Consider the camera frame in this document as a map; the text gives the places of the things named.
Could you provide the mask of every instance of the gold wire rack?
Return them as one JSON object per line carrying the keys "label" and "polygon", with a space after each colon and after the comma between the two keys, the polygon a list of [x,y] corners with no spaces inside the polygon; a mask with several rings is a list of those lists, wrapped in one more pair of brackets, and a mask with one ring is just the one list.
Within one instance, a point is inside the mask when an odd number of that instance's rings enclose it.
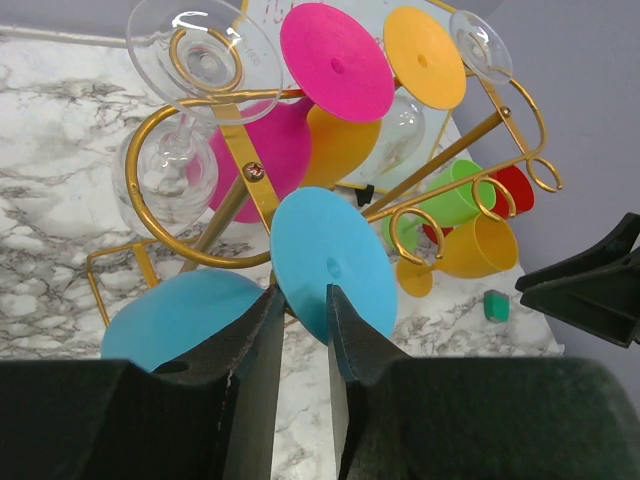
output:
{"label": "gold wire rack", "polygon": [[[170,56],[172,62],[176,66],[176,70],[180,73],[180,75],[185,79],[192,81],[192,79],[190,79],[188,76],[189,73],[182,66],[180,59],[175,53],[177,52],[177,43],[179,42],[180,38],[184,36],[182,30],[183,29],[176,30],[174,36],[171,39],[172,48],[170,50]],[[222,41],[226,42],[226,39],[224,39],[224,37],[222,36],[217,35],[215,31],[210,30],[209,34],[213,35],[218,40],[222,39]],[[241,74],[242,65],[239,61],[236,63],[236,68],[240,71]],[[468,69],[466,70],[466,74],[467,77],[475,76]],[[402,258],[408,260],[413,264],[425,265],[426,261],[424,258],[421,258],[409,252],[402,245],[397,232],[398,220],[402,215],[417,215],[418,217],[422,218],[427,224],[429,224],[433,228],[438,238],[438,251],[436,253],[436,258],[442,258],[446,253],[444,250],[445,242],[443,241],[444,235],[442,229],[433,219],[433,217],[416,207],[416,205],[418,205],[419,203],[458,188],[461,185],[471,183],[473,200],[476,203],[481,214],[486,215],[492,220],[501,221],[501,218],[497,214],[489,211],[489,209],[485,205],[483,205],[480,200],[478,187],[482,182],[488,182],[492,184],[502,195],[504,195],[509,205],[509,217],[513,217],[515,216],[515,203],[513,197],[506,189],[506,187],[504,187],[504,185],[502,185],[495,178],[489,177],[489,175],[521,162],[525,163],[526,171],[531,180],[542,190],[550,193],[555,193],[561,190],[563,187],[562,178],[557,169],[551,162],[540,156],[540,153],[543,151],[547,143],[547,131],[542,114],[540,113],[537,105],[533,101],[533,98],[531,98],[526,89],[515,79],[511,79],[511,87],[514,88],[523,97],[536,119],[540,132],[540,139],[538,145],[535,148],[529,147],[526,139],[520,132],[513,119],[511,109],[504,105],[502,98],[498,95],[493,86],[482,81],[481,79],[478,79],[478,81],[491,100],[495,111],[490,114],[485,120],[480,122],[471,131],[461,136],[448,148],[443,150],[437,156],[433,157],[424,166],[416,170],[413,174],[400,182],[396,187],[388,191],[376,202],[362,211],[362,215],[367,219],[369,223],[379,221],[387,216],[391,216],[389,228],[393,246]],[[400,82],[396,79],[396,87],[399,87],[400,85]],[[213,110],[214,116],[226,119],[239,119],[241,118],[241,115],[238,109],[238,104],[248,100],[274,98],[278,93],[278,91],[276,90],[242,90],[234,92],[229,90],[229,88],[216,90],[209,89],[207,90],[205,98],[182,99],[179,101],[179,103],[185,108],[207,106]],[[290,99],[299,98],[302,96],[304,96],[304,93],[301,90],[285,90],[280,98]],[[268,251],[244,258],[226,258],[207,253],[207,251],[231,223],[231,220],[235,217],[239,209],[244,205],[246,201],[248,201],[249,198],[251,198],[251,200],[254,202],[267,234],[270,234],[271,220],[279,205],[279,199],[273,189],[273,186],[271,185],[269,177],[260,162],[260,158],[255,151],[255,148],[247,134],[247,131],[242,125],[219,126],[240,174],[231,186],[229,192],[225,196],[219,208],[216,210],[213,218],[209,222],[203,234],[198,238],[192,238],[182,241],[178,240],[169,232],[167,232],[167,230],[165,230],[162,225],[153,217],[151,211],[145,204],[137,178],[138,156],[140,154],[142,144],[144,143],[150,132],[162,121],[166,120],[172,115],[175,115],[176,113],[178,113],[177,108],[167,105],[151,114],[134,133],[126,155],[125,181],[129,196],[131,198],[131,203],[140,220],[149,230],[149,232],[153,234],[155,239],[142,240],[115,248],[100,250],[89,254],[89,256],[87,257],[87,277],[89,279],[93,294],[96,298],[98,309],[105,323],[105,326],[109,325],[110,319],[93,273],[93,264],[95,259],[98,257],[127,250],[133,251],[136,262],[140,267],[143,278],[148,288],[153,288],[158,284],[158,277],[152,265],[152,262],[149,259],[146,249],[149,245],[157,242],[163,243],[171,251],[186,259],[181,272],[193,270],[197,268],[198,265],[204,265],[213,268],[242,269],[261,265],[270,261],[270,253]],[[429,174],[445,165],[456,155],[460,154],[464,149],[471,146],[474,142],[478,141],[480,138],[485,136],[487,133],[489,133],[499,125],[505,125],[505,127],[511,134],[511,137],[514,140],[516,146],[519,148],[521,152],[520,155],[502,163],[496,164],[492,167],[486,168],[476,174],[469,175],[442,187],[436,188],[420,195],[413,196],[408,200],[404,200],[392,206],[389,206],[398,197],[406,194],[406,192],[411,188],[416,187],[417,184],[424,178],[426,178]],[[555,186],[548,185],[544,181],[542,181],[542,179],[538,176],[534,169],[535,163],[542,164],[550,171],[555,180]],[[290,321],[287,323],[287,325],[290,325],[294,322],[295,320]]]}

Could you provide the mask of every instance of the green cup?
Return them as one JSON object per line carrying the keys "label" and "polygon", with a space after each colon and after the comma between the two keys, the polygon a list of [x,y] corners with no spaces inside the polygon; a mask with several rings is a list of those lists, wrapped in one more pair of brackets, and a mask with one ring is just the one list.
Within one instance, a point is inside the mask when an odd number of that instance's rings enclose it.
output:
{"label": "green cup", "polygon": [[[461,178],[482,171],[482,167],[471,160],[455,160],[446,170],[427,187],[427,192],[448,185]],[[480,213],[480,209],[473,201],[471,193],[472,182],[465,183],[458,188],[441,193],[429,200],[425,200],[419,206],[420,209],[431,215],[440,227],[455,227],[470,220]],[[493,185],[481,182],[478,185],[478,193],[482,204],[491,210],[496,204],[496,191]]]}

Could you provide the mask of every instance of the gray wall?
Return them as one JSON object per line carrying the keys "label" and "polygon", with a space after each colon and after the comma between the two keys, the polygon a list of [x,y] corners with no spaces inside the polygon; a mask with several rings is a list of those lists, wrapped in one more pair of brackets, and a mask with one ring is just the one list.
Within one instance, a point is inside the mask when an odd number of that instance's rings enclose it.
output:
{"label": "gray wall", "polygon": [[[514,221],[522,265],[532,271],[593,245],[626,212],[640,213],[640,2],[508,0],[489,20],[508,45],[516,78],[544,114],[544,156],[566,184],[557,194],[537,190],[536,208]],[[478,90],[454,113],[462,131],[490,111]],[[508,89],[503,98],[537,142],[526,107]],[[497,163],[515,153],[507,141],[492,133],[471,153],[480,163]],[[640,346],[621,349],[557,321],[552,328],[567,354],[613,371],[640,410]]]}

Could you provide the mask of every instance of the wine glass stem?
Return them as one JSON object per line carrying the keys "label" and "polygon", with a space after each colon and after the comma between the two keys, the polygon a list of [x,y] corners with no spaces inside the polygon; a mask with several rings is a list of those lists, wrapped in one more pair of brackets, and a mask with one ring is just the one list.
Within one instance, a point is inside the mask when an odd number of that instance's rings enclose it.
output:
{"label": "wine glass stem", "polygon": [[189,139],[191,138],[191,132],[193,131],[195,123],[195,117],[187,115],[186,113],[180,114],[176,131],[173,133],[173,140],[176,147],[180,148],[189,145]]}

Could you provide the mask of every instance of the black clip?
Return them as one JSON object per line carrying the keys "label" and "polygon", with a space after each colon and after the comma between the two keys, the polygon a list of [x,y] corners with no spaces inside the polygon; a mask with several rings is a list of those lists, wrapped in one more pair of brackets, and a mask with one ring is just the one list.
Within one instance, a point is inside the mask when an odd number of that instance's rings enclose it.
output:
{"label": "black clip", "polygon": [[359,207],[364,207],[365,205],[369,205],[371,200],[373,199],[374,192],[373,185],[367,185],[365,188],[354,188],[353,190],[356,192],[356,200],[358,201]]}
{"label": "black clip", "polygon": [[640,216],[588,250],[518,279],[520,303],[621,347],[640,336]]}

